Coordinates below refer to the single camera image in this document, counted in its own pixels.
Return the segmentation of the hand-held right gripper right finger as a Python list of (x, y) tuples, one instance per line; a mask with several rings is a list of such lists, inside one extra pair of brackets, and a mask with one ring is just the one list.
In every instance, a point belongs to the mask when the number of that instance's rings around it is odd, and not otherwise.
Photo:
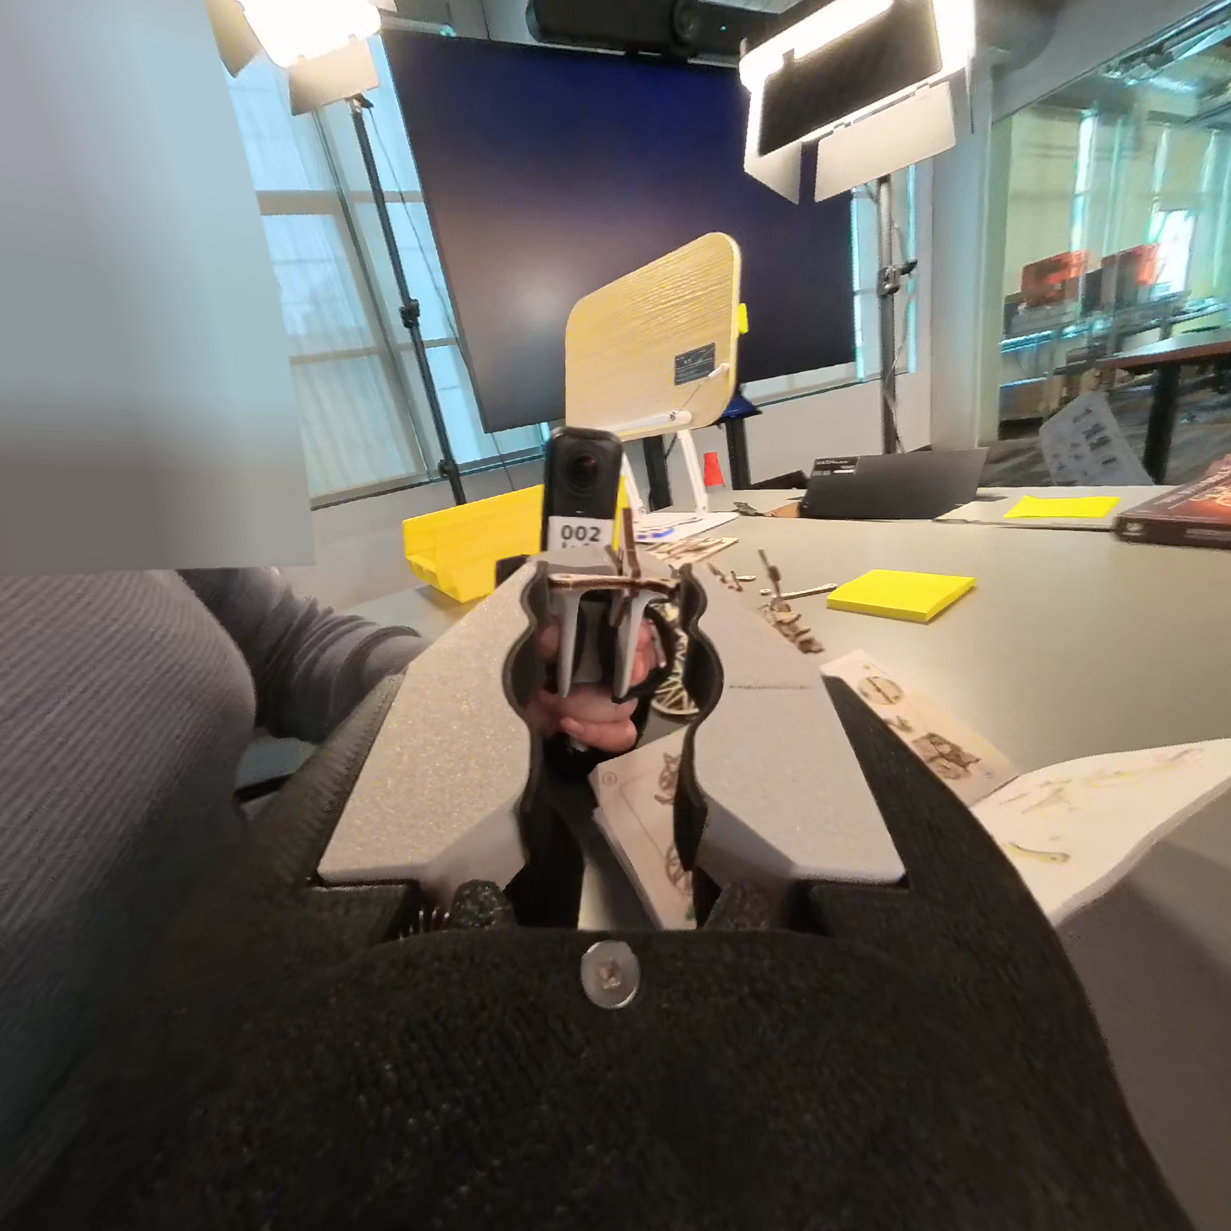
[(823, 674), (708, 568), (679, 584), (686, 637), (674, 845), (716, 886), (899, 884), (890, 838)]

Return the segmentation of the printed paper sheet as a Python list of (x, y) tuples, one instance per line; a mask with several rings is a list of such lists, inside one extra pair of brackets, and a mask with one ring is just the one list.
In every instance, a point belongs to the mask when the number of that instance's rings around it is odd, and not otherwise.
[(1110, 398), (1087, 392), (1041, 424), (1039, 447), (1055, 486), (1154, 486)]

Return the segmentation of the person's left hand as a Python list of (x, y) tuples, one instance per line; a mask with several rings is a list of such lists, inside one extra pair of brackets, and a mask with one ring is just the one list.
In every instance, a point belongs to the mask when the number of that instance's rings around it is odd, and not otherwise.
[[(536, 640), (540, 662), (552, 663), (558, 659), (560, 640), (560, 625), (549, 623)], [(643, 620), (631, 684), (640, 684), (656, 665), (656, 632)], [(545, 736), (562, 732), (577, 745), (620, 755), (631, 752), (639, 741), (632, 713), (634, 699), (617, 704), (604, 684), (573, 684), (568, 696), (554, 694), (552, 690), (539, 690), (528, 705), (528, 724)]]

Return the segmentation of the yellow sticky note pad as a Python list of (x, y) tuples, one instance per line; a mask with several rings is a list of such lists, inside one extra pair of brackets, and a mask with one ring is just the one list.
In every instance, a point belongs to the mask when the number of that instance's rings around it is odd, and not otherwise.
[(929, 623), (975, 589), (972, 575), (872, 568), (827, 595), (827, 607), (844, 614)]

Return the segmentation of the person's left forearm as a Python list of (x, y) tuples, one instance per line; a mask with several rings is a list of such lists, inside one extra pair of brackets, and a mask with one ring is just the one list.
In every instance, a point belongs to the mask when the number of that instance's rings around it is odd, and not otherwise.
[(302, 597), (274, 567), (180, 568), (245, 656), (256, 724), (273, 736), (323, 742), (386, 678), (429, 640)]

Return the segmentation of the yellow plastic bin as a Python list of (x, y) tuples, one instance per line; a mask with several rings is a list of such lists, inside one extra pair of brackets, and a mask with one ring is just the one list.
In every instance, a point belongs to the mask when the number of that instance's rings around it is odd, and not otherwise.
[(492, 595), (499, 561), (539, 552), (543, 497), (539, 483), (404, 519), (411, 571), (457, 603)]

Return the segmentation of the wooden bicycle model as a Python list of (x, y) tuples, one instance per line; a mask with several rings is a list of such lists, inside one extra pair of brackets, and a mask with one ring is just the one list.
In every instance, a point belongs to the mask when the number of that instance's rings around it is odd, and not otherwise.
[(657, 716), (684, 721), (699, 716), (699, 705), (684, 687), (684, 665), (689, 656), (689, 638), (680, 627), (680, 614), (673, 604), (652, 607), (652, 614), (661, 616), (674, 643), (674, 656), (669, 675), (660, 682), (652, 696), (652, 709)]

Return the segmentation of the large dark display screen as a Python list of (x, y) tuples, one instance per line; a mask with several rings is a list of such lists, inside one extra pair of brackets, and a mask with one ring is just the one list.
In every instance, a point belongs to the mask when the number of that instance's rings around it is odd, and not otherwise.
[(708, 232), (744, 256), (740, 381), (854, 361), (852, 196), (746, 173), (735, 68), (403, 28), (384, 49), (486, 431), (560, 418), (576, 301)]

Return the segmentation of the grey light stand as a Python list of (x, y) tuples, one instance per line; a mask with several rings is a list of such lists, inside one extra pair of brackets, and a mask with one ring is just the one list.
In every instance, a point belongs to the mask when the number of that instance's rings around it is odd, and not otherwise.
[(891, 176), (879, 176), (874, 181), (875, 224), (878, 224), (878, 337), (879, 337), (879, 421), (881, 451), (901, 451), (899, 431), (899, 339), (897, 339), (897, 294), (902, 280), (916, 274), (917, 259), (897, 258), (897, 221)]

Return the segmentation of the pile of loose wooden parts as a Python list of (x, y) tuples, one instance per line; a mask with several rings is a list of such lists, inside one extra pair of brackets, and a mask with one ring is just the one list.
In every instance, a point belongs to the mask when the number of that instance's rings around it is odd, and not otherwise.
[[(794, 607), (794, 601), (802, 597), (827, 597), (837, 586), (823, 584), (811, 589), (786, 592), (781, 586), (781, 568), (777, 567), (777, 562), (773, 562), (764, 550), (761, 550), (759, 556), (762, 561), (762, 574), (768, 581), (768, 587), (762, 592), (764, 603), (762, 607), (759, 607), (764, 623), (774, 627), (777, 634), (784, 637), (790, 645), (794, 645), (799, 652), (826, 652), (823, 640), (805, 621), (802, 614)], [(706, 567), (720, 584), (725, 584), (733, 592), (752, 592), (753, 581), (761, 578), (752, 574), (742, 575), (733, 568), (723, 568), (716, 562), (706, 562)]]

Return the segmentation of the dark office table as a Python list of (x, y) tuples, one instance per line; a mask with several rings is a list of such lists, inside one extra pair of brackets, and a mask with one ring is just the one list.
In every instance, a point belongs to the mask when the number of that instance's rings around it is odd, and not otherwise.
[(1155, 486), (1191, 480), (1230, 451), (1230, 328), (1068, 361), (1055, 379), (1050, 418), (1075, 398), (1103, 392)]

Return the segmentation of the black video bar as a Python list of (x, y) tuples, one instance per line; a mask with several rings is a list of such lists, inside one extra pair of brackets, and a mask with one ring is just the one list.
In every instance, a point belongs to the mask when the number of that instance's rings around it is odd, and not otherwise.
[(719, 1), (528, 1), (526, 17), (543, 44), (673, 61), (737, 58), (773, 20)]

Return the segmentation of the black flat case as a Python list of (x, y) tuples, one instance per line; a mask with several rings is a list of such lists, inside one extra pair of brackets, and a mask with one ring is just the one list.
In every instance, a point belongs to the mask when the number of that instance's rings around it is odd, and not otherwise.
[(989, 447), (819, 458), (799, 516), (929, 520), (975, 497), (987, 458)]

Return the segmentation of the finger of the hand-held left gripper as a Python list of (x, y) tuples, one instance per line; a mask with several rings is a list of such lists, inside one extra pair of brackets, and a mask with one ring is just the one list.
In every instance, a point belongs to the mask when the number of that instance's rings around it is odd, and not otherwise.
[(657, 670), (657, 634), (645, 627), (652, 592), (617, 587), (612, 598), (612, 699), (621, 704)]
[(550, 586), (550, 616), (560, 630), (558, 645), (558, 692), (568, 694), (576, 678), (577, 650), (584, 645), (584, 632), (577, 630), (581, 621), (581, 589)]

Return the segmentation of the large window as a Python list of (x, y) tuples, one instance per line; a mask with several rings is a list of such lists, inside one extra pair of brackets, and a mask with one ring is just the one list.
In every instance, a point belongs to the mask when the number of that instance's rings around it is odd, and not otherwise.
[[(421, 305), (451, 450), (469, 473), (499, 451), (478, 416), (390, 62), (378, 37), (368, 44), (378, 88), (366, 91), (364, 132), (403, 275)], [(278, 289), (311, 493), (324, 503), (438, 482), (435, 421), (349, 104), (292, 114), (289, 78), (265, 57), (231, 80), (228, 93)]]

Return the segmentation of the dark model kit box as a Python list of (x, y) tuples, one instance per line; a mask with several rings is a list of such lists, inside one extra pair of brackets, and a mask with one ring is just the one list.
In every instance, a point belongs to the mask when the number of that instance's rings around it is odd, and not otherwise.
[(1230, 550), (1230, 456), (1115, 514), (1112, 529), (1124, 541)]

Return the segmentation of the studio light panel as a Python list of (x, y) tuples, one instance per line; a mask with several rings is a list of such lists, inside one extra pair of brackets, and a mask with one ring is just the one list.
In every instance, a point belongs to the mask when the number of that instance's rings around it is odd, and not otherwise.
[(378, 88), (370, 39), (396, 1), (205, 1), (232, 80), (257, 57), (285, 71), (294, 114)]
[(975, 1), (799, 1), (740, 53), (744, 169), (791, 202), (944, 155), (973, 120)]

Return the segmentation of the wooden book stand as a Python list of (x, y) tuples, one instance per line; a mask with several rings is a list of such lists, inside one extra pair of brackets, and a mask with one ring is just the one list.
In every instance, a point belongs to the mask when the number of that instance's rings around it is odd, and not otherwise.
[(565, 424), (674, 436), (698, 514), (709, 503), (693, 433), (737, 392), (742, 264), (735, 239), (708, 232), (577, 299), (565, 323)]

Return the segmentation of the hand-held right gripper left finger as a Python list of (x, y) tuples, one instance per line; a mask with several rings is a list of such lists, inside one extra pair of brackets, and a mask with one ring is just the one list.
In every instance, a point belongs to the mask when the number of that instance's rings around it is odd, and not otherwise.
[(528, 865), (547, 575), (531, 556), (406, 668), (320, 857), (324, 884), (507, 886)]

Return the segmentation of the black light stand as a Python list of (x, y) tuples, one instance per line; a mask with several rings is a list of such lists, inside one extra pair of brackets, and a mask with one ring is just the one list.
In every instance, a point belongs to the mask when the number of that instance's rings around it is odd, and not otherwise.
[(419, 369), (419, 376), (421, 376), (421, 384), (424, 384), (424, 394), (425, 394), (425, 401), (427, 401), (427, 413), (431, 418), (431, 426), (435, 428), (435, 440), (438, 440), (438, 450), (440, 450), (438, 469), (440, 469), (440, 475), (451, 486), (451, 493), (455, 497), (455, 504), (468, 504), (463, 475), (461, 475), (459, 463), (455, 458), (453, 441), (451, 441), (449, 426), (444, 421), (444, 409), (440, 406), (435, 376), (429, 366), (427, 348), (425, 348), (425, 339), (424, 339), (424, 331), (421, 331), (421, 301), (411, 292), (411, 286), (408, 286), (406, 270), (403, 264), (403, 252), (401, 252), (396, 232), (392, 225), (387, 194), (386, 194), (382, 177), (380, 177), (380, 169), (378, 169), (378, 161), (374, 161), (374, 153), (373, 153), (373, 141), (370, 141), (368, 128), (366, 128), (366, 113), (373, 109), (373, 104), (364, 93), (351, 93), (348, 97), (348, 106), (351, 111), (351, 125), (354, 125), (357, 138), (359, 138), (368, 187), (373, 193), (373, 204), (378, 209), (378, 221), (382, 227), (384, 247), (386, 247), (390, 264), (392, 264), (392, 277), (394, 277), (396, 296), (398, 296), (398, 316), (403, 319), (404, 331), (408, 333), (411, 350), (413, 350), (413, 356), (414, 356), (414, 361)]

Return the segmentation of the single yellow sticky note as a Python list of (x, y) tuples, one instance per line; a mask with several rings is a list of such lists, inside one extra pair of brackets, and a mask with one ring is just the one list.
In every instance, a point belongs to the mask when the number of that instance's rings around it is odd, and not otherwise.
[(1007, 520), (1103, 520), (1121, 506), (1119, 495), (1044, 497), (1025, 493), (1002, 519)]

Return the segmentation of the person's torso grey sweater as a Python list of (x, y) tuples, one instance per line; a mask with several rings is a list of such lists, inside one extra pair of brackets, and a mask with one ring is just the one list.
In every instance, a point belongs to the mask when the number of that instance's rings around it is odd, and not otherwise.
[(3, 578), (3, 1220), (226, 821), (256, 687), (220, 610), (268, 568)]

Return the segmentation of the instruction booklet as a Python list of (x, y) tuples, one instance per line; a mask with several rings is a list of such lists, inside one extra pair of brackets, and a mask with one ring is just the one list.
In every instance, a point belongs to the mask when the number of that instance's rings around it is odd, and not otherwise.
[[(1230, 741), (1146, 746), (1018, 772), (977, 730), (899, 670), (854, 650), (820, 665), (854, 688), (984, 824), (1057, 924), (1113, 888), (1157, 841), (1230, 795)], [(684, 732), (590, 774), (593, 818), (653, 924), (698, 924), (690, 872), (674, 848)]]

